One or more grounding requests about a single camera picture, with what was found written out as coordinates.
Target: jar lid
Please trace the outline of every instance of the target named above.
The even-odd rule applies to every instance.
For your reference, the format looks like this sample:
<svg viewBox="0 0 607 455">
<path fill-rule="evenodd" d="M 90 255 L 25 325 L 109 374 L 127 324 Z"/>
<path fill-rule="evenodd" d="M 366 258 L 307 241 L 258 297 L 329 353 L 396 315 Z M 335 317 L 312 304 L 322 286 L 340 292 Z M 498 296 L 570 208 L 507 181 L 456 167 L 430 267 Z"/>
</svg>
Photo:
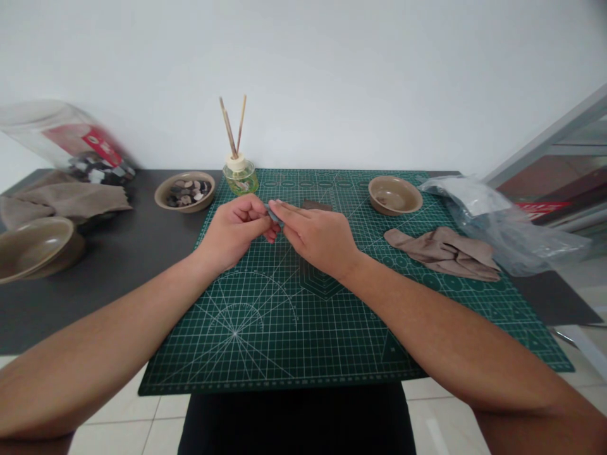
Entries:
<svg viewBox="0 0 607 455">
<path fill-rule="evenodd" d="M 59 100 L 26 101 L 0 106 L 0 130 L 19 133 L 72 123 L 74 108 Z"/>
<path fill-rule="evenodd" d="M 232 172 L 239 172 L 245 169 L 247 160 L 243 154 L 239 153 L 237 159 L 232 158 L 232 154 L 230 154 L 226 157 L 226 166 Z"/>
</svg>

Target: green cutting mat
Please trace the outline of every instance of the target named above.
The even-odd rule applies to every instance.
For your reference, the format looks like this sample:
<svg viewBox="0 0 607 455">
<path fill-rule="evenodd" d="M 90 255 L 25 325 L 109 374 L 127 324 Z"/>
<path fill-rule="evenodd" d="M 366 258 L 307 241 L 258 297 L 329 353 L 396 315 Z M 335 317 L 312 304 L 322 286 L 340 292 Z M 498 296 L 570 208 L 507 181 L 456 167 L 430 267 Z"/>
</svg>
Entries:
<svg viewBox="0 0 607 455">
<path fill-rule="evenodd" d="M 261 169 L 257 195 L 297 206 L 305 198 L 332 204 L 348 217 L 362 251 L 485 316 L 555 371 L 573 371 L 507 277 L 486 283 L 438 274 L 385 242 L 383 233 L 391 228 L 415 237 L 438 226 L 456 229 L 441 199 L 426 193 L 415 213 L 378 214 L 369 203 L 367 185 L 385 174 L 415 185 L 427 177 L 421 172 Z M 222 179 L 197 245 L 215 210 L 233 198 Z M 303 261 L 279 236 L 274 245 L 255 240 L 240 263 L 213 282 L 149 362 L 139 394 L 324 387 L 426 376 L 370 309 Z"/>
</svg>

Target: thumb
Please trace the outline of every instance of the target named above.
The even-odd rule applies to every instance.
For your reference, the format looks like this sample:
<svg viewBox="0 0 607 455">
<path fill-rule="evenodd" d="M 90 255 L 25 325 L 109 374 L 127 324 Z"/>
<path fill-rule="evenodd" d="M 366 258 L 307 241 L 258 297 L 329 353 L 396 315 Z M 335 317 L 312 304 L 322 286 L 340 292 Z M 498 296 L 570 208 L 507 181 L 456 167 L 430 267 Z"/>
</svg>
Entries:
<svg viewBox="0 0 607 455">
<path fill-rule="evenodd" d="M 264 216 L 241 224 L 239 229 L 247 241 L 252 241 L 271 228 L 273 224 L 274 222 L 269 216 Z"/>
<path fill-rule="evenodd" d="M 293 229 L 291 229 L 285 224 L 285 226 L 283 227 L 283 234 L 285 235 L 286 239 L 291 243 L 291 245 L 293 245 L 296 252 L 298 252 L 299 254 L 302 254 L 304 252 L 305 245 L 297 232 L 295 232 Z"/>
</svg>

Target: white wall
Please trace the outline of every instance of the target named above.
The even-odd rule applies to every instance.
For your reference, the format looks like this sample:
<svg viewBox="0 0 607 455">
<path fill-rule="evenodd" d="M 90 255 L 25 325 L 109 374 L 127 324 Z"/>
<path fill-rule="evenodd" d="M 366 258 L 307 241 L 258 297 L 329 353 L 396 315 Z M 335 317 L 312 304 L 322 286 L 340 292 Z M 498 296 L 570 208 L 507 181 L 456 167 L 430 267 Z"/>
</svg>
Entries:
<svg viewBox="0 0 607 455">
<path fill-rule="evenodd" d="M 607 82 L 602 0 L 0 3 L 0 103 L 55 97 L 148 168 L 483 176 Z M 0 141 L 0 187 L 38 165 Z"/>
</svg>

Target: brown bowl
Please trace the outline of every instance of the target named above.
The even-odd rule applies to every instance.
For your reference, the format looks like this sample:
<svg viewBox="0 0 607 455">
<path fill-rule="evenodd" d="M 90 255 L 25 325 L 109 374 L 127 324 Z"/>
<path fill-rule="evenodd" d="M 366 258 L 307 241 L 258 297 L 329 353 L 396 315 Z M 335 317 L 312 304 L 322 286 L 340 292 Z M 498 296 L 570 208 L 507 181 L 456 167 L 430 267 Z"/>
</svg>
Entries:
<svg viewBox="0 0 607 455">
<path fill-rule="evenodd" d="M 211 184 L 211 190 L 209 194 L 207 194 L 204 198 L 199 201 L 194 202 L 193 204 L 186 205 L 185 207 L 169 207 L 166 203 L 166 199 L 169 197 L 171 193 L 171 187 L 178 180 L 204 180 Z M 163 181 L 158 188 L 156 188 L 156 192 L 154 194 L 154 200 L 156 203 L 167 210 L 174 210 L 175 212 L 181 213 L 194 213 L 198 212 L 202 209 L 206 209 L 209 204 L 213 201 L 215 197 L 215 179 L 208 175 L 207 173 L 203 173 L 200 171 L 189 171 L 186 173 L 181 173 L 174 175 L 173 177 L 168 178 Z"/>
<path fill-rule="evenodd" d="M 67 218 L 39 218 L 0 236 L 0 284 L 53 275 L 74 265 L 84 239 Z"/>
<path fill-rule="evenodd" d="M 379 176 L 369 182 L 371 205 L 382 215 L 399 216 L 422 207 L 424 198 L 408 181 L 394 176 Z"/>
</svg>

